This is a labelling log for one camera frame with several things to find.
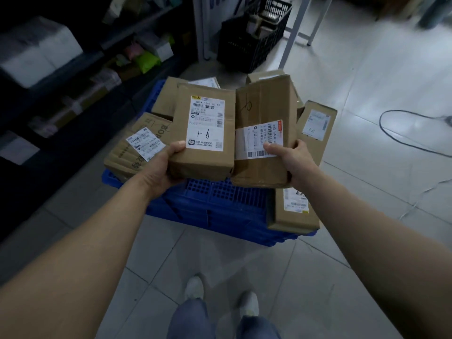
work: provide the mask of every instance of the stack of boxes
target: stack of boxes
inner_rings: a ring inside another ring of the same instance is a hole
[[[270,229],[297,234],[319,229],[309,201],[291,188],[281,158],[268,154],[263,143],[294,147],[302,139],[319,165],[337,111],[312,101],[304,105],[281,69],[251,73],[235,91],[219,88],[216,79],[202,81],[169,77],[152,113],[126,129],[105,166],[124,182],[165,145],[184,140],[185,150],[169,160],[173,177],[230,178],[238,187],[271,188]]]

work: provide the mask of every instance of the black cable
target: black cable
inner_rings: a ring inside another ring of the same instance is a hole
[[[445,154],[445,153],[438,152],[438,151],[433,151],[433,150],[424,149],[424,148],[419,147],[419,146],[416,146],[416,145],[407,144],[407,143],[404,143],[404,142],[402,142],[402,141],[400,141],[400,140],[394,138],[393,136],[391,136],[388,132],[385,131],[385,129],[384,129],[383,126],[381,125],[381,118],[383,117],[384,114],[389,113],[389,112],[404,112],[404,113],[409,113],[409,114],[418,115],[418,116],[420,116],[420,117],[424,117],[424,118],[427,118],[427,119],[439,119],[439,118],[443,118],[443,117],[428,117],[427,115],[422,115],[422,114],[415,113],[415,112],[410,112],[410,111],[404,111],[404,110],[402,110],[402,109],[397,109],[397,110],[390,110],[390,111],[385,111],[385,112],[383,112],[383,113],[380,115],[380,119],[378,120],[378,125],[380,126],[380,130],[382,130],[384,134],[386,134],[386,135],[387,135],[388,137],[390,137],[392,140],[394,140],[394,141],[396,141],[396,142],[398,142],[398,143],[400,143],[400,144],[403,144],[403,145],[406,145],[406,146],[409,146],[409,147],[414,147],[415,149],[420,149],[420,150],[425,151],[425,152],[435,153],[435,154],[438,154],[438,155],[440,155],[440,156],[452,158],[452,155],[450,155],[450,154]],[[452,116],[445,117],[445,118],[444,118],[444,121],[446,122],[447,125],[452,126]]]

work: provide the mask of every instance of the white box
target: white box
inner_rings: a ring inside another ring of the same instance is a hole
[[[174,55],[170,43],[160,39],[152,31],[140,32],[137,35],[137,41],[146,50],[159,57],[162,62]]]

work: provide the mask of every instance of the plastic crate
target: plastic crate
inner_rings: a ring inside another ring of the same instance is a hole
[[[102,174],[102,182],[115,188],[122,186],[108,170]],[[146,214],[265,246],[297,239],[297,234],[267,228],[267,192],[267,189],[234,187],[229,180],[210,182],[190,179],[153,200]]]
[[[257,0],[251,4],[246,11],[247,15],[267,11],[279,16],[279,21],[276,23],[265,22],[265,26],[272,28],[273,31],[262,39],[257,39],[246,32],[247,15],[223,22],[218,46],[218,61],[244,73],[254,71],[267,59],[268,53],[283,37],[291,10],[292,4],[281,0]]]
[[[165,84],[166,80],[159,79],[157,82],[155,82],[154,87],[150,91],[150,94],[144,102],[143,107],[141,108],[137,118],[139,118],[143,113],[151,113],[152,107],[154,107],[155,101],[157,101],[157,97],[159,96],[160,92],[162,91],[163,85]]]

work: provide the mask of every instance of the black plastic basket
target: black plastic basket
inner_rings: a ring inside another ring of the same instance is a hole
[[[246,10],[246,15],[222,23],[218,61],[244,73],[251,73],[266,59],[277,42],[284,35],[292,4],[281,0],[257,0]],[[246,32],[248,16],[267,11],[279,16],[277,22],[266,21],[263,25],[273,31],[262,39]]]

